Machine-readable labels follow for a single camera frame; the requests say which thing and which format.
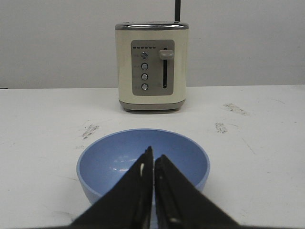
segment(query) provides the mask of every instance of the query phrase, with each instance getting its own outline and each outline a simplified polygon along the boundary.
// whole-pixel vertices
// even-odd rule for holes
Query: blue bowl
[[[93,204],[106,194],[148,146],[152,146],[155,159],[165,154],[202,191],[209,175],[210,162],[206,152],[197,143],[165,130],[133,129],[97,140],[80,156],[77,175],[88,200]],[[153,206],[152,228],[156,228],[156,223]]]

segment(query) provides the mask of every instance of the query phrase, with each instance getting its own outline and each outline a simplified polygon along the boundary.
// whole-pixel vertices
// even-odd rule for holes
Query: toaster top
[[[180,21],[122,22],[115,30],[187,30],[189,25]]]

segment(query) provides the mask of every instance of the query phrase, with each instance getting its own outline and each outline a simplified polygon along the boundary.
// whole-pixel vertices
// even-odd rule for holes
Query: table surface
[[[305,85],[189,87],[177,112],[124,111],[117,88],[0,90],[0,228],[67,225],[90,203],[76,174],[108,134],[157,128],[207,152],[203,193],[243,225],[305,227]]]

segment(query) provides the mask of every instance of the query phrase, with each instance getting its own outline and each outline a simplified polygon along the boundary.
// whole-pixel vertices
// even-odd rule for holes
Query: wall
[[[114,26],[174,0],[1,0],[0,87],[116,87]],[[183,0],[188,86],[305,83],[304,0]]]

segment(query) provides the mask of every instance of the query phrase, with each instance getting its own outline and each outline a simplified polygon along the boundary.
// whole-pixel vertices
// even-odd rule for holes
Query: white table
[[[69,224],[90,206],[78,157],[132,128],[200,144],[203,193],[238,223],[305,228],[305,85],[191,87],[162,114],[124,111],[116,88],[0,90],[0,105],[0,228]]]

